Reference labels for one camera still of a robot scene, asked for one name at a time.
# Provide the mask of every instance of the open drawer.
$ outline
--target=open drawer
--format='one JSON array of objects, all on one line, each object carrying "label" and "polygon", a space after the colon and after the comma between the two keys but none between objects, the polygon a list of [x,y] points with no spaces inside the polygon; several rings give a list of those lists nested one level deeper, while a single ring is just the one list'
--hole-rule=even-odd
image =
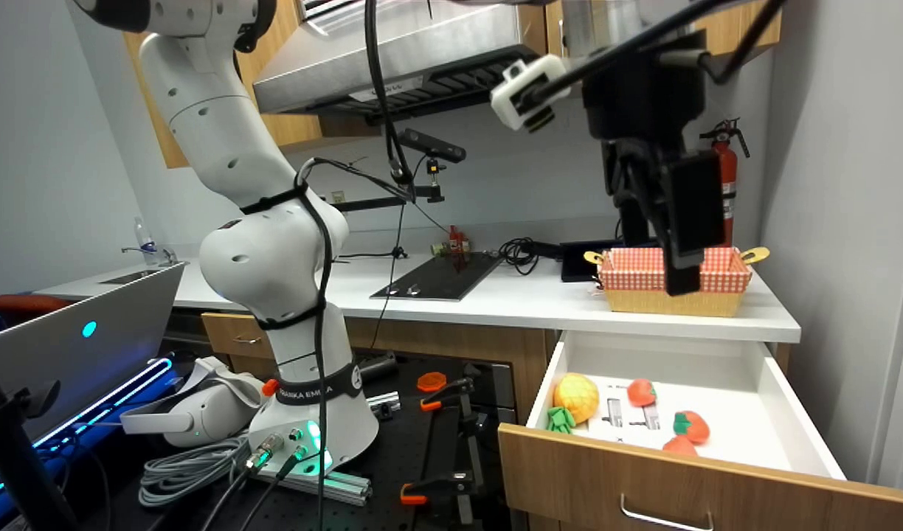
[{"label": "open drawer", "polygon": [[[650,378],[660,433],[545,431],[551,383],[563,372],[600,383],[600,418],[625,380]],[[697,409],[711,425],[699,458],[660,452],[677,409]],[[534,527],[903,527],[903,493],[845,482],[777,359],[755,341],[563,333],[528,425],[503,425],[500,446],[508,504]]]}]

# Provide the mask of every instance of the fire extinguisher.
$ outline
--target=fire extinguisher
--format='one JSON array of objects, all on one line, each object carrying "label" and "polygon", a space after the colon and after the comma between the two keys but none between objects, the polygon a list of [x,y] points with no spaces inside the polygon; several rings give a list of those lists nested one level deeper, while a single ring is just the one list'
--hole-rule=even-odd
[{"label": "fire extinguisher", "polygon": [[719,120],[715,130],[699,132],[699,139],[711,141],[711,151],[719,159],[719,195],[724,195],[724,244],[736,244],[736,187],[739,187],[739,154],[731,151],[731,139],[740,141],[745,156],[749,159],[749,148],[740,119]]}]

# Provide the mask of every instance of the sink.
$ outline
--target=sink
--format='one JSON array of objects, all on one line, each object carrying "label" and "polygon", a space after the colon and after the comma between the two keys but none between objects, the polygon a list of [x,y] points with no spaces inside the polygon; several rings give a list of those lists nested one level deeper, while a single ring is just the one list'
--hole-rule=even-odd
[{"label": "sink", "polygon": [[101,284],[134,284],[134,281],[147,278],[147,275],[154,275],[154,269],[141,269],[141,271],[107,278],[107,281],[101,281]]}]

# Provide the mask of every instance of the white countertop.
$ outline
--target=white countertop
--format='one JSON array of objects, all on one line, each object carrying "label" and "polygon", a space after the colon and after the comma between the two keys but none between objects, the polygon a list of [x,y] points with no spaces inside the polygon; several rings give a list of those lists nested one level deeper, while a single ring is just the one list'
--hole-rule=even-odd
[{"label": "white countertop", "polygon": [[[395,278],[414,271],[421,256],[398,259]],[[41,296],[88,299],[110,291],[110,271]],[[383,299],[373,291],[390,284],[387,256],[348,256],[334,265],[327,302],[345,316],[377,318]],[[185,262],[174,306],[184,309],[243,309],[209,288],[197,262]],[[497,327],[545,327],[545,330],[603,330],[628,336],[684,336],[684,340],[745,340],[745,341],[799,341],[796,318],[778,303],[771,287],[753,275],[745,306],[736,318],[687,318],[650,313],[610,313],[604,296],[593,284],[560,284],[559,262],[539,259],[537,271],[523,278],[510,265],[488,275],[463,302],[390,299],[383,318],[393,321],[451,321]]]}]

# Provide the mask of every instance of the clamp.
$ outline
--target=clamp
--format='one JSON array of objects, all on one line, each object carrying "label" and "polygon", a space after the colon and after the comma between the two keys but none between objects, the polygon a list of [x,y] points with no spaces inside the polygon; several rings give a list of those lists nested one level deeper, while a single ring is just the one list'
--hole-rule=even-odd
[{"label": "clamp", "polygon": [[480,467],[480,452],[479,452],[479,418],[473,409],[473,390],[476,380],[473,378],[458,378],[448,383],[448,378],[442,372],[426,372],[416,380],[420,392],[429,392],[426,397],[420,397],[420,409],[421,414],[441,414],[445,397],[458,397],[461,403],[461,431],[467,437],[467,449],[469,449],[469,471],[451,471],[451,474],[435,474],[426,482],[414,482],[404,483],[398,489],[398,504],[402,507],[426,507],[432,499],[432,493],[442,493],[442,489],[455,489],[455,501],[458,501],[458,520],[461,526],[473,526],[476,523],[476,511],[473,511],[473,496],[483,489],[483,467]]}]

